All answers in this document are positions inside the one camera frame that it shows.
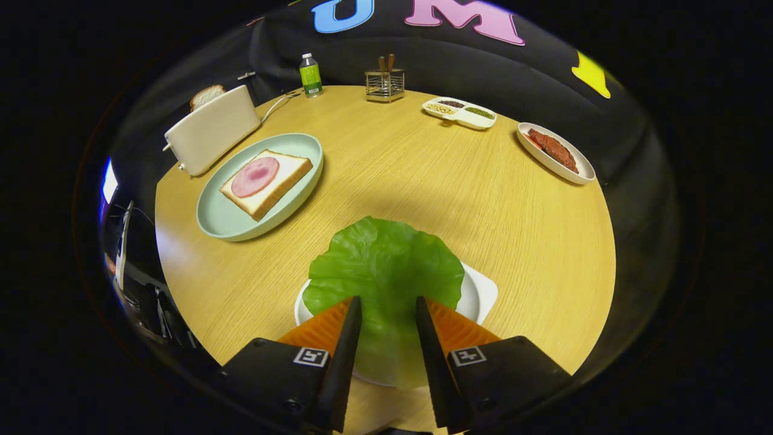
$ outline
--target grains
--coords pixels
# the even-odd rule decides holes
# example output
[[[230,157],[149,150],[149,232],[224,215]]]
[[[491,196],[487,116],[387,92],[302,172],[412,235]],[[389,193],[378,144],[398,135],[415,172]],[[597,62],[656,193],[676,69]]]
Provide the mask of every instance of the grains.
[[[448,106],[444,106],[442,104],[427,104],[427,108],[432,111],[439,111],[444,115],[453,115],[456,113],[456,109],[449,108]]]
[[[438,101],[438,103],[446,104],[446,105],[449,105],[449,106],[452,106],[452,107],[455,107],[455,108],[463,108],[465,106],[462,103],[459,103],[457,101],[450,101],[450,100],[448,100],[448,101]]]
[[[479,108],[466,108],[465,110],[466,110],[466,111],[471,111],[472,113],[474,113],[474,114],[476,114],[476,115],[481,115],[481,116],[482,116],[482,117],[484,117],[484,118],[488,118],[488,119],[494,119],[494,115],[492,115],[492,114],[488,113],[488,112],[487,112],[487,111],[485,111],[485,110],[481,110],[481,109],[479,109]]]

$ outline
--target blue letter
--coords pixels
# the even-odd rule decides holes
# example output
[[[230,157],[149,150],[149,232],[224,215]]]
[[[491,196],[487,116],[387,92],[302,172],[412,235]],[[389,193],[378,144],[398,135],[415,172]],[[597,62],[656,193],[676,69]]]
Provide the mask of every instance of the blue letter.
[[[376,0],[357,0],[354,15],[347,19],[335,19],[335,5],[341,0],[330,0],[312,9],[314,28],[320,33],[336,33],[357,27],[373,16]]]

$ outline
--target white oval plate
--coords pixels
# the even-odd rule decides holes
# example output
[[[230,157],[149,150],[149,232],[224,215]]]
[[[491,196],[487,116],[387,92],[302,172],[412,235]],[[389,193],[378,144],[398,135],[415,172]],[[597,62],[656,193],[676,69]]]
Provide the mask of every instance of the white oval plate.
[[[558,163],[553,157],[548,156],[546,152],[537,148],[534,141],[528,137],[529,130],[532,128],[544,135],[556,139],[561,145],[565,146],[574,157],[574,162],[577,164],[577,171],[579,171],[579,174],[572,172],[564,165]],[[535,159],[539,160],[540,163],[545,165],[547,169],[552,170],[557,175],[562,176],[572,183],[587,184],[596,179],[596,171],[593,170],[593,166],[591,166],[591,163],[582,155],[582,152],[579,152],[572,144],[567,142],[566,139],[547,128],[529,122],[521,122],[518,124],[518,140],[521,142],[521,145],[523,145],[523,148],[525,148],[529,154],[534,156]]]
[[[470,320],[473,320],[477,324],[483,324],[486,316],[489,315],[489,311],[491,311],[492,307],[494,306],[494,302],[496,302],[496,297],[499,295],[499,290],[492,280],[486,278],[477,270],[466,265],[465,263],[462,263],[461,266],[465,269],[465,277],[461,281],[461,298],[456,305],[456,312]],[[298,297],[295,299],[296,325],[300,325],[313,317],[311,311],[309,311],[308,308],[306,308],[306,305],[303,303],[303,292],[306,291],[306,287],[308,287],[310,282],[311,280],[306,281],[306,283],[303,285],[303,288],[301,288],[301,292],[298,294]],[[367,378],[357,375],[356,372],[354,373],[354,376],[357,376],[358,378],[373,384],[391,386],[371,381]]]

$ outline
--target green bottle label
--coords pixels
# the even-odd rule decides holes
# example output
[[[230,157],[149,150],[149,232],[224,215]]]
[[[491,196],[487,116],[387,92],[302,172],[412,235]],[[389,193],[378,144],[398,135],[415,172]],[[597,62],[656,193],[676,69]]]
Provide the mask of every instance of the green bottle label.
[[[301,82],[307,95],[316,94],[322,90],[322,79],[319,76],[319,65],[309,65],[301,68]]]

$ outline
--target white toaster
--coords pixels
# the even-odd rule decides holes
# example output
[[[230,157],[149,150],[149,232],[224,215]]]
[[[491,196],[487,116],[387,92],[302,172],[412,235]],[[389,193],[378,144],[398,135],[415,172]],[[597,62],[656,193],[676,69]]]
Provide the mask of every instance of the white toaster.
[[[223,154],[261,125],[250,92],[242,85],[204,104],[165,134],[180,170],[205,173]]]

